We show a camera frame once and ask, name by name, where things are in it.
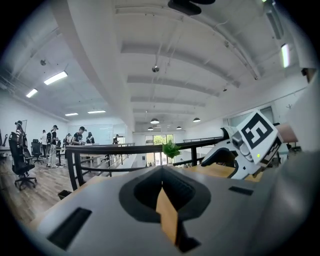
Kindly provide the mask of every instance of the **black shirt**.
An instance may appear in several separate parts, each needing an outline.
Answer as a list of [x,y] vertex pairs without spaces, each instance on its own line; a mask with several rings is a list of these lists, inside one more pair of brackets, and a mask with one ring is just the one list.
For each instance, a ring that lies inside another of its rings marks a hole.
[[82,134],[79,134],[78,132],[76,132],[73,137],[75,137],[75,141],[76,142],[81,142],[82,141]]
[[51,134],[52,134],[52,145],[57,145],[57,142],[55,141],[55,140],[53,140],[53,139],[56,139],[57,138],[57,133],[56,133],[56,131],[55,130],[52,130],[51,131]]

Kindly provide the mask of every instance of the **cap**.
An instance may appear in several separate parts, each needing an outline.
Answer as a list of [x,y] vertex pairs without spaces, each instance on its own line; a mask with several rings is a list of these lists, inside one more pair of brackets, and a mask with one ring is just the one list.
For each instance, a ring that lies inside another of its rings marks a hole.
[[18,122],[15,122],[14,124],[15,124],[15,125],[21,125],[21,126],[22,126],[22,121],[19,120]]

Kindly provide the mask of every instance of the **white pants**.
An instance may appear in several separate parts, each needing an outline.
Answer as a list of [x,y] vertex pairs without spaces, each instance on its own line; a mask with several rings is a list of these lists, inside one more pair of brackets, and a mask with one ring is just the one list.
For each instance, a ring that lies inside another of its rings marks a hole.
[[49,156],[49,161],[48,161],[48,166],[49,167],[54,167],[56,165],[56,158],[57,158],[57,146],[51,144],[51,149],[50,149],[50,156]]

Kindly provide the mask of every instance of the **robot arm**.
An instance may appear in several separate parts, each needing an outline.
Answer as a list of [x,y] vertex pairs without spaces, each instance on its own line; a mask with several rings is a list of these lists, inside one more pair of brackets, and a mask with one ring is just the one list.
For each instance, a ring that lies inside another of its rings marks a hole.
[[253,112],[237,127],[230,138],[219,142],[202,161],[202,166],[218,162],[234,162],[228,177],[244,179],[267,167],[282,144],[277,128],[259,111]]

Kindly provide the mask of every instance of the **gray surface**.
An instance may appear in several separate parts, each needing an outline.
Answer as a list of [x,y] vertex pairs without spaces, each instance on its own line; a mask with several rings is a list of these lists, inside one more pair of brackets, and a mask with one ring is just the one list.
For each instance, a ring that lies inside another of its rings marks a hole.
[[[281,168],[266,170],[260,182],[175,168],[204,184],[211,193],[203,214],[183,222],[187,235],[200,242],[184,254],[265,255],[280,246],[304,223],[315,203],[320,183],[319,157],[320,152],[301,153]],[[157,168],[137,170],[84,188],[53,210],[38,231],[47,237],[77,207],[83,207],[92,214],[67,249],[71,255],[182,255],[159,223],[136,221],[119,202],[123,184]],[[253,194],[230,191],[231,186],[252,189]]]
[[[92,214],[67,249],[72,255],[180,255],[159,223],[136,221],[119,202],[119,191],[123,184],[159,168],[137,170],[84,188],[68,203],[51,211],[38,226],[38,231],[48,237],[76,208],[82,207],[92,210]],[[219,248],[222,237],[230,237],[232,225],[237,222],[239,213],[250,199],[250,196],[232,192],[228,188],[239,186],[254,190],[259,183],[175,169],[204,184],[211,193],[211,202],[204,213],[184,223],[188,236],[201,243],[201,246],[186,254],[203,255],[207,246],[216,245]]]
[[0,152],[1,151],[10,151],[10,147],[0,146]]

